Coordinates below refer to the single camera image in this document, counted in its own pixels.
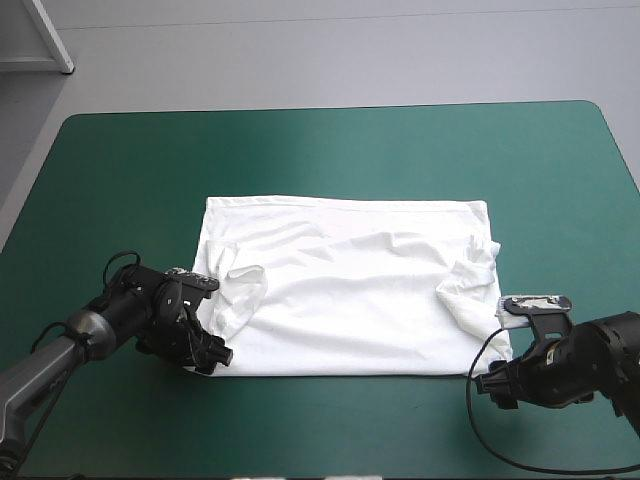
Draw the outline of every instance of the green tabletop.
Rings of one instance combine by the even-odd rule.
[[[576,321],[640,310],[640,201],[588,102],[78,115],[0,255],[0,367],[100,290],[114,252],[190,267],[207,196],[486,200],[505,293],[559,293]],[[514,335],[516,352],[531,339]],[[500,449],[621,466],[640,444],[609,403],[499,411]],[[468,426],[461,378],[202,378],[133,344],[69,382],[23,473],[526,476]]]

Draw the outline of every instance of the cable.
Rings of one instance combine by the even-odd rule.
[[[133,255],[136,257],[136,263],[135,264],[130,264],[130,265],[135,265],[136,267],[140,266],[140,254],[138,252],[136,252],[135,250],[123,250],[122,252],[118,252],[116,253],[113,257],[111,257],[108,261],[107,264],[104,266],[104,270],[102,271],[102,285],[107,288],[107,273],[109,273],[109,267],[111,266],[111,264],[113,262],[115,262],[117,259],[122,258],[122,257],[126,257],[128,255]]]
[[[516,462],[515,460],[512,460],[509,457],[506,457],[505,455],[501,454],[500,452],[495,450],[491,445],[489,445],[487,440],[480,433],[480,429],[478,428],[478,425],[476,424],[476,420],[473,416],[473,409],[472,409],[472,402],[471,402],[471,380],[472,380],[472,375],[476,367],[476,364],[478,363],[478,360],[480,360],[480,357],[482,356],[484,351],[489,346],[489,343],[491,342],[491,340],[493,340],[493,338],[496,335],[498,335],[503,331],[504,329],[500,328],[487,337],[485,342],[482,344],[480,351],[476,355],[476,358],[471,363],[471,368],[469,369],[469,376],[467,377],[467,381],[466,381],[467,415],[469,417],[469,423],[471,424],[473,433],[475,433],[476,437],[478,438],[478,441],[482,444],[482,446],[497,459],[502,460],[503,462],[511,465],[512,467],[520,468],[522,470],[527,470],[529,472],[550,473],[552,475],[613,475],[613,474],[629,473],[629,472],[634,472],[636,470],[640,470],[640,464],[629,465],[628,467],[599,468],[594,470],[563,470],[558,468],[535,467],[532,465],[527,465],[525,463]]]

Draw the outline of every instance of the white t-shirt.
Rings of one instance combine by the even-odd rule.
[[[214,375],[466,374],[500,288],[483,201],[211,197],[198,310],[234,350]],[[506,333],[478,363],[510,359]]]

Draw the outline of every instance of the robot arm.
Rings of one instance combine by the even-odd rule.
[[[478,393],[503,409],[518,401],[548,408],[587,402],[596,391],[610,399],[640,435],[640,315],[626,312],[573,325],[563,296],[504,297],[503,328],[529,326],[534,341],[520,357],[493,362],[478,375]]]
[[[135,252],[111,261],[128,254],[136,255],[136,263],[105,281],[103,293],[67,320],[63,336],[0,374],[0,471],[18,465],[25,422],[43,400],[77,367],[107,358],[131,337],[137,337],[139,351],[199,373],[230,364],[233,352],[202,330],[195,313],[218,281],[177,268],[151,270]]]

